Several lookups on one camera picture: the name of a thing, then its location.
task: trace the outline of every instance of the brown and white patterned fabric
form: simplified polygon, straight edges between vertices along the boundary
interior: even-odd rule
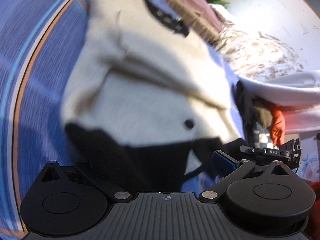
[[[245,31],[223,6],[211,6],[224,23],[213,45],[236,74],[263,82],[303,71],[289,45],[265,33]]]

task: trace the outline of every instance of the white stripe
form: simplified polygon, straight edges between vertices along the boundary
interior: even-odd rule
[[[53,22],[54,18],[58,15],[58,13],[62,10],[62,8],[69,2],[70,0],[65,0],[54,12],[54,14],[51,16],[51,18],[47,21],[45,26],[42,28],[41,32],[37,36],[35,42],[33,43],[32,47],[30,48],[30,51],[22,65],[22,68],[20,70],[17,82],[14,87],[14,91],[12,94],[12,100],[11,100],[11,106],[10,106],[10,112],[9,112],[9,124],[8,124],[8,137],[7,137],[7,173],[8,173],[8,182],[12,181],[12,184],[9,184],[9,192],[10,192],[10,198],[11,198],[11,205],[12,209],[14,211],[14,216],[17,222],[18,230],[22,231],[22,225],[20,223],[20,218],[18,214],[18,209],[14,208],[17,207],[15,196],[14,196],[14,189],[13,189],[13,179],[12,179],[12,133],[13,133],[13,115],[14,115],[14,108],[17,101],[18,91],[20,84],[22,82],[23,75],[26,71],[27,65],[36,49],[36,46],[39,44],[41,38],[43,37],[45,31],[48,29],[49,25]]]

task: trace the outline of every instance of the orange cloth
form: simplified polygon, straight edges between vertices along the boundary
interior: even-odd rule
[[[316,193],[316,202],[309,215],[309,222],[305,233],[313,240],[320,240],[320,181],[310,184],[310,187]]]
[[[270,137],[273,144],[280,146],[284,144],[285,120],[283,113],[272,103],[265,102],[265,106],[269,109],[273,117],[273,124],[270,129]]]

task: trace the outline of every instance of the black hole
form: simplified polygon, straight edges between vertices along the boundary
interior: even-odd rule
[[[49,167],[47,171],[45,172],[43,178],[41,181],[46,182],[46,181],[51,181],[51,180],[57,180],[60,179],[58,173],[56,172],[54,167]]]
[[[184,125],[188,128],[188,129],[192,129],[195,126],[195,123],[193,122],[192,119],[188,119],[184,122]]]
[[[282,168],[281,165],[276,165],[276,166],[273,168],[271,174],[275,174],[275,175],[289,175],[289,174],[284,170],[284,168]]]

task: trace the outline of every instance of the ribbed gray plate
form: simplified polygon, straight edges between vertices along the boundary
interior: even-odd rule
[[[97,226],[64,240],[307,240],[302,233],[264,238],[234,226],[216,204],[199,202],[193,193],[140,193],[115,204]],[[48,240],[31,233],[25,240]]]

